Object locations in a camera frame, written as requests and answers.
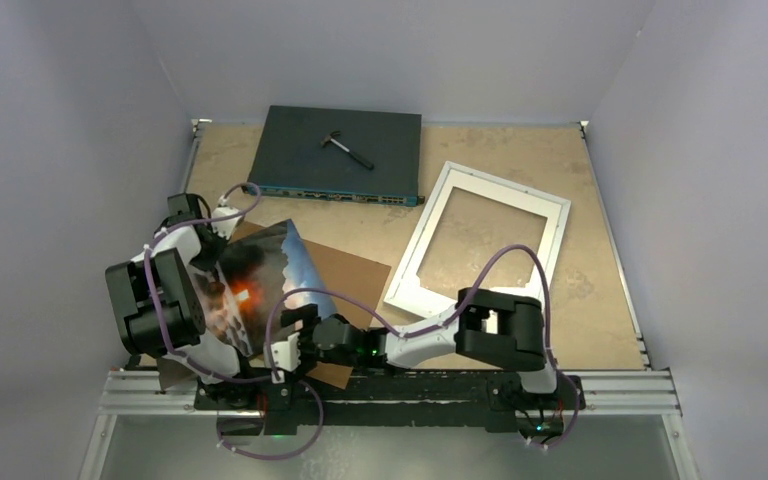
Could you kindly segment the landscape photo print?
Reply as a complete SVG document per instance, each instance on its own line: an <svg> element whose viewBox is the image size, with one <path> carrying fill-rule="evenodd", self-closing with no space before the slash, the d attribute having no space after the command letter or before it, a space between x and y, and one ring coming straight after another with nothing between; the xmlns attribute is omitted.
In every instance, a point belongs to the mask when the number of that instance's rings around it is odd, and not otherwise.
<svg viewBox="0 0 768 480"><path fill-rule="evenodd" d="M291 220L230 241L211 270L189 267L188 273L207 329L245 357L263 352L267 331L274 342L293 332L278 319L268 322L274 307L283 312L315 304L323 317L337 312L320 292L324 282Z"/></svg>

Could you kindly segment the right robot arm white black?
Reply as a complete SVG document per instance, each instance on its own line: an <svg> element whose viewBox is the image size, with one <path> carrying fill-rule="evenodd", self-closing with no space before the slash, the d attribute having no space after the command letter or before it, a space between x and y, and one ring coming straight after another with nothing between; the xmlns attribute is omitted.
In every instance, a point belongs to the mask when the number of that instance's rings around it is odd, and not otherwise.
<svg viewBox="0 0 768 480"><path fill-rule="evenodd" d="M409 326L364 330L339 314L321 318L310 304L282 315L301 321L299 331L267 343L275 382L319 363L353 369L411 370L456 353L519 377L524 399L544 407L561 391L547 340L550 310L529 296L465 288L455 304Z"/></svg>

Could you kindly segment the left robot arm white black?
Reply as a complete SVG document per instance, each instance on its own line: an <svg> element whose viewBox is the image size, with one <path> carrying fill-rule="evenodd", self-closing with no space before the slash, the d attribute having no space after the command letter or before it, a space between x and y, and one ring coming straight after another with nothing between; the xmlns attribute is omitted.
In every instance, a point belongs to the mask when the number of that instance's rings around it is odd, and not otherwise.
<svg viewBox="0 0 768 480"><path fill-rule="evenodd" d="M246 209L218 205L204 213L201 196L168 198L169 213L150 241L129 260L105 271L105 282L119 338L132 355L166 359L195 373L206 384L220 384L219 395L232 408L257 399L258 382L242 353L207 328L207 306L199 298L194 274L213 277Z"/></svg>

